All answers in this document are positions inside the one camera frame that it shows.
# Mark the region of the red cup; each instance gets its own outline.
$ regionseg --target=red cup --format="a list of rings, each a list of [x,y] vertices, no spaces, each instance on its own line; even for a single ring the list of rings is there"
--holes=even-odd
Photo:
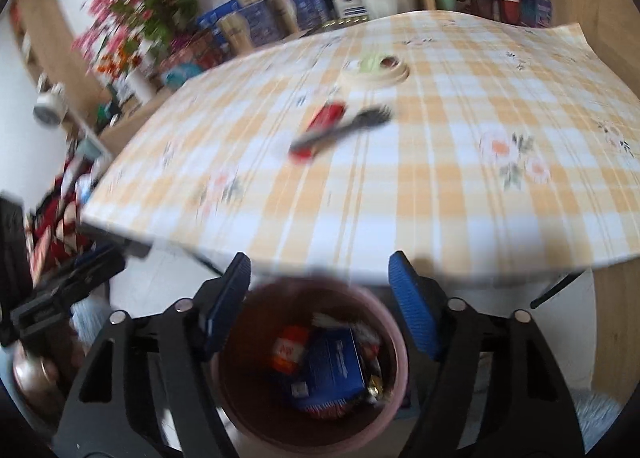
[[[520,22],[520,0],[498,0],[500,21],[508,24]]]

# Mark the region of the screw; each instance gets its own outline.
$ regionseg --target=screw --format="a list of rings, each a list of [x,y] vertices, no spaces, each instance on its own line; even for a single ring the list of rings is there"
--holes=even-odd
[[[449,299],[447,306],[454,312],[462,312],[466,308],[466,302],[464,299],[460,299],[459,297],[452,297]]]
[[[513,316],[516,318],[516,321],[521,323],[528,323],[531,321],[531,314],[526,310],[516,310]]]
[[[187,312],[193,307],[193,301],[189,298],[179,299],[174,307],[178,312]]]
[[[117,312],[113,312],[109,317],[109,322],[111,324],[120,324],[127,318],[127,313],[122,310],[118,310]]]

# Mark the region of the red cloth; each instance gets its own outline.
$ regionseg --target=red cloth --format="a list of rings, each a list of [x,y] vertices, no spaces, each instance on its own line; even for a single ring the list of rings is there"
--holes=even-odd
[[[56,177],[53,189],[47,194],[34,215],[28,218],[25,232],[30,253],[31,277],[34,284],[41,276],[60,266],[66,260],[91,248],[93,241],[76,232],[76,220],[80,208],[73,181],[71,191],[61,196],[62,181],[74,154],[65,161],[63,171]],[[91,164],[84,163],[78,176],[91,171]]]

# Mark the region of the pink bin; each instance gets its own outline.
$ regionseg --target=pink bin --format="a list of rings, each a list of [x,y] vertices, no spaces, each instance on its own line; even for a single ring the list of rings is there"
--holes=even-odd
[[[359,406],[340,420],[326,421],[284,402],[270,380],[271,348],[282,327],[309,325],[314,312],[363,320],[380,334],[380,365],[390,392],[383,407]],[[404,339],[386,307],[363,288],[327,279],[283,279],[249,292],[213,367],[222,407],[242,433],[271,448],[307,455],[353,451],[382,433],[402,403],[408,378]]]

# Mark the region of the table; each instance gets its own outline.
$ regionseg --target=table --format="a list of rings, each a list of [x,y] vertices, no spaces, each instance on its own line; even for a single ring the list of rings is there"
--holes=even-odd
[[[163,88],[146,104],[142,104],[132,112],[125,114],[113,126],[102,130],[100,141],[113,156],[118,156],[140,128],[158,111],[172,95],[169,88]]]
[[[379,52],[411,73],[348,90]],[[287,148],[328,99],[389,104],[386,126],[312,164]],[[588,268],[640,253],[640,101],[578,25],[525,29],[413,12],[217,67],[123,150],[83,221],[274,271],[384,278],[403,250],[454,277]]]

